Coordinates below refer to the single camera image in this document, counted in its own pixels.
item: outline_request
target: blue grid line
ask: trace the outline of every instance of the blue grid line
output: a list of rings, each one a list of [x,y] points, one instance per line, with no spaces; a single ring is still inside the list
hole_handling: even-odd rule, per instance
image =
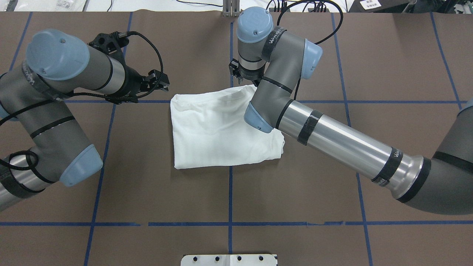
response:
[[[473,224],[471,220],[450,221],[368,221],[367,225],[438,225],[438,224]],[[346,222],[345,225],[362,225],[362,222]]]
[[[230,22],[230,61],[233,59],[233,22]],[[230,87],[233,87],[233,76],[230,74]]]
[[[452,85],[453,94],[455,94],[456,103],[458,104],[458,108],[461,110],[462,105],[460,104],[460,98],[458,97],[458,93],[455,88],[455,83],[453,82],[452,74],[450,73],[450,68],[448,67],[447,60],[443,53],[442,44],[440,44],[440,39],[438,38],[437,26],[435,25],[434,13],[432,12],[430,13],[430,20],[432,20],[432,26],[434,27],[434,33],[435,33],[435,38],[437,40],[438,49],[440,50],[440,55],[442,55],[442,60],[445,65],[445,69],[447,70],[448,79],[450,80],[450,84]]]
[[[366,221],[366,212],[365,212],[365,202],[363,200],[363,191],[361,189],[361,181],[359,178],[359,173],[356,173],[356,181],[358,184],[358,197],[359,197],[359,204],[361,208],[361,218],[363,220],[363,230],[365,232],[365,242],[366,242],[366,250],[368,253],[368,262],[370,266],[373,266],[373,256],[371,255],[371,244],[369,242],[369,232],[368,232],[368,224]]]
[[[229,222],[149,222],[148,226],[228,226]]]
[[[325,222],[323,224],[310,222],[149,222],[151,227],[181,227],[181,226],[340,226],[345,222]]]
[[[333,13],[330,13],[331,17],[332,17],[332,28],[333,30],[335,30],[335,17],[333,15]],[[339,72],[340,72],[340,80],[341,80],[341,83],[342,83],[342,92],[343,92],[343,100],[345,102],[345,113],[346,113],[346,116],[347,116],[347,125],[351,127],[351,120],[350,120],[350,111],[348,109],[348,99],[347,99],[347,93],[346,93],[346,90],[345,90],[345,80],[343,79],[343,70],[342,70],[342,60],[341,60],[341,57],[340,57],[340,49],[339,49],[339,46],[338,46],[338,37],[337,37],[337,34],[335,33],[333,35],[334,39],[335,39],[335,49],[336,49],[336,52],[337,52],[337,60],[338,60],[338,69],[339,69]],[[369,243],[369,234],[368,234],[368,226],[366,225],[366,214],[365,214],[365,205],[364,205],[364,202],[363,202],[363,192],[361,190],[361,183],[360,183],[360,179],[359,179],[359,174],[357,173],[357,183],[358,183],[358,196],[359,196],[359,204],[360,204],[360,208],[361,208],[361,217],[363,219],[363,229],[364,229],[364,232],[365,232],[365,243],[366,243],[366,251],[367,251],[367,254],[368,254],[368,262],[369,262],[369,266],[373,266],[373,258],[372,258],[372,255],[371,255],[371,245]]]
[[[233,22],[230,22],[230,61],[233,59]],[[230,88],[233,76],[230,74]],[[233,254],[233,166],[228,169],[228,253]]]
[[[457,104],[457,101],[398,101],[398,100],[298,100],[302,104]]]
[[[458,101],[421,101],[421,100],[414,100],[414,101],[404,101],[404,100],[297,100],[301,104],[457,104]],[[80,103],[88,103],[88,104],[109,104],[105,100],[65,100],[65,103],[72,103],[72,104],[80,104]],[[138,103],[143,104],[168,104],[171,100],[139,100]],[[467,101],[459,101],[459,103],[465,104]]]
[[[187,227],[187,226],[362,226],[362,225],[472,225],[473,220],[424,220],[424,221],[334,221],[310,222],[149,222],[150,227]],[[0,222],[0,226],[92,226],[94,227],[138,227],[135,222]]]
[[[110,104],[105,100],[64,100],[68,104]]]
[[[93,226],[141,226],[135,222],[94,222]]]
[[[333,15],[333,13],[330,13],[330,14],[331,14],[331,17],[332,17],[332,27],[333,27],[333,30],[335,30],[335,17]],[[343,78],[342,61],[340,59],[340,50],[339,50],[339,47],[338,47],[337,34],[335,33],[333,35],[333,37],[335,39],[335,49],[337,51],[338,71],[340,73],[340,82],[342,83],[342,93],[343,93],[343,101],[345,103],[345,114],[347,116],[347,125],[351,126],[350,113],[348,111],[347,92],[345,90],[345,79]]]
[[[233,253],[233,166],[228,171],[228,253]]]
[[[90,226],[90,222],[0,222],[0,226]]]
[[[28,16],[28,20],[26,21],[25,28],[23,29],[23,33],[21,34],[20,42],[18,43],[17,50],[15,51],[15,55],[13,56],[13,60],[11,61],[10,69],[9,71],[12,71],[13,66],[15,65],[15,62],[17,60],[18,53],[20,52],[21,45],[23,43],[23,39],[25,38],[26,35],[26,30],[28,29],[29,23],[31,21],[31,17],[33,16],[33,13],[30,12]]]
[[[130,31],[132,18],[133,18],[133,12],[130,12],[130,17],[128,18],[127,31]],[[126,46],[123,49],[123,57],[125,57],[125,56],[126,56]],[[94,212],[92,214],[92,224],[90,225],[89,238],[88,238],[88,241],[87,241],[87,249],[86,249],[86,255],[85,255],[85,259],[84,259],[84,266],[87,266],[87,264],[88,264],[88,259],[89,259],[89,255],[90,255],[90,248],[92,246],[92,238],[94,236],[94,228],[95,228],[94,224],[95,224],[95,220],[96,220],[96,217],[97,217],[97,209],[98,209],[98,202],[100,200],[100,192],[102,191],[102,182],[103,182],[103,179],[104,179],[104,172],[105,172],[105,161],[107,159],[108,147],[109,147],[109,144],[110,144],[110,135],[112,133],[112,125],[114,123],[115,110],[116,110],[116,105],[114,104],[113,107],[112,107],[112,114],[110,116],[110,124],[108,126],[107,140],[105,142],[105,151],[104,151],[104,158],[103,158],[104,166],[102,167],[102,170],[100,171],[100,178],[98,180],[97,195],[95,197]]]
[[[140,226],[135,222],[0,222],[0,226]]]

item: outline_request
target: light blue joint cap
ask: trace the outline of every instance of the light blue joint cap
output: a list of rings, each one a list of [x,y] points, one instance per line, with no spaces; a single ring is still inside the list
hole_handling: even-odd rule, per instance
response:
[[[462,109],[460,112],[458,112],[458,114],[460,114],[461,112],[463,112],[464,110],[466,110],[466,109],[468,109],[468,108],[470,108],[470,107],[472,107],[472,106],[473,106],[473,98],[471,98],[471,100],[469,100],[468,102],[466,102],[465,107],[463,107],[463,109]]]
[[[256,128],[259,131],[263,131],[264,133],[269,133],[273,129],[272,126],[264,120],[261,115],[255,110],[251,103],[248,103],[248,107],[245,111],[245,122]]]
[[[272,28],[269,11],[261,7],[250,7],[240,13],[236,35],[240,41],[253,44],[266,38]]]
[[[3,106],[0,104],[0,118],[3,119],[9,115],[10,114],[5,109],[3,109]],[[12,119],[10,119],[10,121],[18,121],[18,118],[13,117]]]
[[[95,146],[91,144],[67,166],[59,181],[65,186],[73,186],[97,173],[103,165]]]
[[[312,73],[314,73],[315,67],[319,63],[320,58],[322,57],[322,48],[309,40],[306,39],[304,45],[304,59],[302,60],[302,73],[301,78],[308,80]]]
[[[36,33],[26,49],[28,66],[50,80],[76,77],[87,67],[89,59],[87,44],[56,29]]]

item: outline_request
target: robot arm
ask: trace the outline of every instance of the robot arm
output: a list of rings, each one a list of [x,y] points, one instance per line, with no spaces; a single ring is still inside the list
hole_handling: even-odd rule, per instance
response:
[[[245,121],[273,128],[316,148],[388,188],[398,201],[440,214],[473,213],[473,99],[463,109],[434,157],[410,156],[290,98],[299,77],[308,79],[322,49],[281,27],[269,13],[246,9],[238,18],[237,78],[258,86]],[[264,65],[269,67],[264,72]]]
[[[73,186],[102,168],[100,155],[63,102],[89,95],[74,94],[75,88],[105,94],[116,104],[137,102],[139,92],[167,90],[167,75],[152,70],[144,77],[125,64],[121,48],[128,36],[99,34],[87,45],[58,30],[44,30],[33,36],[22,65],[1,76],[0,117],[21,112],[16,118],[36,146],[9,155],[4,161],[10,165],[0,166],[0,211],[57,181]]]

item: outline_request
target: white metal bracket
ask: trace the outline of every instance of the white metal bracket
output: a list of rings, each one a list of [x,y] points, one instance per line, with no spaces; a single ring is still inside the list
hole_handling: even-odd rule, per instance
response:
[[[278,266],[278,255],[186,255],[181,266]]]
[[[238,17],[240,16],[240,0],[223,0],[224,17]]]

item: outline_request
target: black wire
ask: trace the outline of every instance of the black wire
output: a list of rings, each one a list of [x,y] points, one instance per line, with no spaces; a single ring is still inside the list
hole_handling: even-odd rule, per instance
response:
[[[296,89],[294,90],[294,100],[296,100],[297,97],[297,91],[299,90],[299,85],[300,85],[300,78],[297,81]]]
[[[268,5],[266,6],[266,10],[268,10],[269,5],[271,5],[271,2],[274,3],[274,11],[276,11],[276,2],[274,0],[271,0],[271,1],[268,2]]]
[[[284,15],[284,13],[285,13],[289,8],[291,8],[291,7],[293,7],[293,6],[296,6],[296,5],[298,5],[298,4],[307,3],[307,2],[313,2],[313,0],[301,0],[301,1],[297,1],[297,2],[295,2],[295,3],[290,4],[290,5],[288,6],[288,8],[287,8],[287,9],[284,9],[284,10],[281,12],[281,14],[279,15],[277,25],[279,26],[279,23],[280,23],[280,21],[281,21],[282,15]],[[335,28],[335,30],[334,30],[332,33],[330,33],[327,37],[325,37],[324,39],[322,39],[322,40],[320,40],[320,41],[318,41],[318,42],[316,42],[316,43],[314,43],[314,44],[321,44],[321,43],[323,43],[324,41],[326,41],[327,39],[329,39],[330,37],[332,37],[332,36],[338,31],[338,29],[340,28],[340,26],[342,26],[342,22],[343,22],[343,10],[340,8],[339,5],[337,5],[337,3],[333,2],[333,1],[330,1],[330,0],[319,0],[319,2],[323,2],[323,3],[328,3],[328,4],[334,5],[334,6],[337,8],[338,12],[340,13],[340,22],[338,23],[338,26]]]
[[[72,92],[72,93],[69,93],[68,96],[73,97],[73,96],[84,95],[84,96],[93,96],[93,97],[104,98],[104,99],[109,99],[109,100],[128,101],[128,100],[135,100],[135,99],[145,97],[145,96],[149,95],[151,92],[153,92],[154,90],[156,90],[159,86],[159,82],[161,81],[161,78],[162,78],[163,72],[164,72],[164,70],[163,70],[163,60],[161,58],[161,54],[159,53],[156,46],[154,46],[154,44],[148,38],[146,38],[143,34],[141,34],[139,32],[136,32],[136,31],[127,32],[127,36],[132,36],[132,35],[137,35],[137,36],[140,36],[141,38],[143,38],[143,40],[145,40],[153,48],[153,50],[156,52],[156,54],[158,55],[158,58],[159,58],[159,66],[161,68],[161,73],[159,74],[159,77],[157,77],[155,85],[148,92],[146,92],[144,94],[141,94],[139,96],[135,96],[135,97],[110,97],[110,96],[106,96],[106,95],[100,95],[100,94],[95,94],[95,93],[87,93],[87,92],[81,92],[81,93],[73,93]],[[0,126],[2,126],[5,122],[12,119],[13,117],[16,117],[19,114],[22,114],[26,111],[29,111],[29,110],[33,109],[33,108],[40,107],[40,106],[43,106],[43,105],[46,105],[46,104],[49,104],[49,103],[52,103],[52,102],[53,102],[52,100],[46,100],[46,101],[42,101],[42,102],[27,106],[23,109],[20,109],[16,112],[6,116],[5,118],[1,119],[0,120]],[[18,171],[27,171],[27,170],[35,169],[35,167],[38,165],[39,158],[38,158],[38,155],[36,153],[34,153],[32,151],[18,151],[18,152],[12,153],[10,155],[10,158],[13,158],[13,157],[19,156],[19,155],[32,156],[34,158],[33,164],[28,165],[26,167],[20,167],[20,166],[12,165],[9,162],[6,162],[6,161],[0,159],[0,165],[3,165],[3,166],[5,166],[9,169],[18,170]]]
[[[143,40],[145,40],[153,48],[153,50],[156,52],[156,54],[158,55],[159,66],[161,68],[161,73],[159,74],[159,77],[157,78],[155,85],[148,92],[146,92],[144,94],[141,94],[139,96],[135,96],[135,97],[110,97],[110,96],[106,96],[106,95],[101,95],[101,94],[96,94],[96,93],[89,93],[89,92],[69,93],[68,96],[71,96],[71,97],[73,97],[73,96],[92,96],[92,97],[97,97],[97,98],[103,98],[103,99],[106,99],[106,100],[125,102],[125,101],[131,101],[131,100],[136,100],[136,99],[139,99],[139,98],[143,98],[143,97],[149,95],[154,90],[156,90],[159,86],[159,82],[161,81],[161,78],[162,78],[163,72],[164,72],[164,70],[163,70],[163,60],[161,58],[161,54],[159,53],[156,46],[154,46],[154,44],[148,38],[146,38],[143,34],[141,34],[139,32],[136,32],[136,31],[127,32],[127,36],[131,36],[131,35],[137,35],[137,36],[140,36],[141,38],[143,38]]]
[[[113,4],[114,4],[114,0],[110,0],[110,6],[108,7],[107,12],[109,12],[110,9],[112,9]]]
[[[28,110],[31,110],[33,108],[36,108],[36,107],[40,107],[40,106],[43,106],[43,105],[46,105],[46,104],[49,104],[49,103],[52,103],[53,101],[52,100],[46,100],[46,101],[42,101],[42,102],[39,102],[39,103],[36,103],[36,104],[33,104],[33,105],[30,105],[28,107],[25,107],[23,109],[20,109],[8,116],[6,116],[5,118],[1,119],[0,120],[0,126],[2,126],[6,121],[12,119],[13,117],[19,115],[19,114],[22,114]],[[10,164],[9,162],[6,162],[2,159],[0,159],[0,164],[9,168],[9,169],[13,169],[13,170],[18,170],[18,171],[27,171],[27,170],[31,170],[31,169],[34,169],[37,165],[38,165],[38,155],[32,151],[19,151],[19,152],[15,152],[15,153],[12,153],[11,154],[11,158],[15,157],[15,156],[18,156],[18,155],[29,155],[29,156],[33,156],[35,161],[33,162],[32,165],[28,165],[26,167],[20,167],[20,166],[16,166],[16,165],[12,165]]]
[[[176,1],[178,1],[179,3],[184,3],[184,4],[197,4],[197,5],[204,5],[204,6],[215,6],[215,7],[219,7],[219,8],[223,7],[223,6],[219,6],[219,5],[216,5],[216,4],[209,4],[209,3],[186,2],[186,1],[181,1],[181,0],[176,0]]]

